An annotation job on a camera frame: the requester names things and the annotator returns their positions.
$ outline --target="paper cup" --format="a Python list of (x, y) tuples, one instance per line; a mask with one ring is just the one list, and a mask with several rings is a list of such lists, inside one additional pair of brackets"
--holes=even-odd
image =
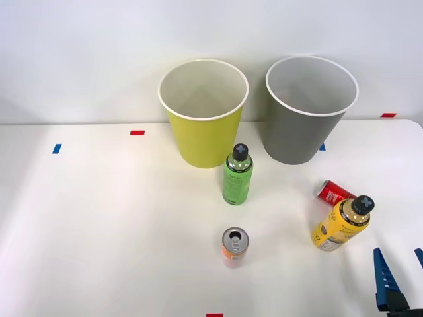
[(162, 78), (159, 99), (186, 162), (200, 168), (224, 162), (248, 93), (244, 74), (215, 59), (189, 61)]
[(285, 164), (308, 162), (358, 97), (355, 78), (321, 57), (289, 57), (267, 72), (264, 148)]

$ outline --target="black bottle cap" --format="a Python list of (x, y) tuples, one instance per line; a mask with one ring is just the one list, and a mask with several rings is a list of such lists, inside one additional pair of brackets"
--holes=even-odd
[(375, 207), (375, 202), (366, 195), (358, 196), (351, 203), (351, 208), (355, 213), (364, 216), (367, 215)]
[(232, 156), (234, 160), (242, 162), (249, 157), (249, 148), (243, 143), (238, 143), (233, 147)]

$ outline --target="bottle label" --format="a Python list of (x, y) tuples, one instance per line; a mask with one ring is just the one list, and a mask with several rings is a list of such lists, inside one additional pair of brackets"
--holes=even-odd
[(333, 210), (320, 222), (311, 234), (313, 243), (324, 251), (333, 251), (353, 236), (363, 231), (368, 225), (370, 218), (363, 223), (355, 223), (345, 219), (344, 201), (336, 204)]
[(252, 164), (246, 170), (233, 170), (225, 164), (225, 175), (223, 178), (223, 196), (232, 205), (239, 205), (247, 199)]

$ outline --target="red can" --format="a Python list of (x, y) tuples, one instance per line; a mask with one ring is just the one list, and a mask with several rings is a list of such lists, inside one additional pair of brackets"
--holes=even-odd
[(325, 180), (322, 187), (317, 193), (317, 197), (327, 202), (329, 205), (335, 206), (344, 199), (354, 199), (357, 196), (351, 194), (348, 190), (336, 185), (331, 180)]

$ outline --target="gray paper cup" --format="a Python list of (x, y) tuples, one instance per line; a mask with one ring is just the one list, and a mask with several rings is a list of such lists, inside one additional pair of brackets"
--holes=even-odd
[(264, 148), (285, 164), (308, 162), (358, 97), (351, 73), (321, 57), (278, 61), (267, 72), (266, 86)]

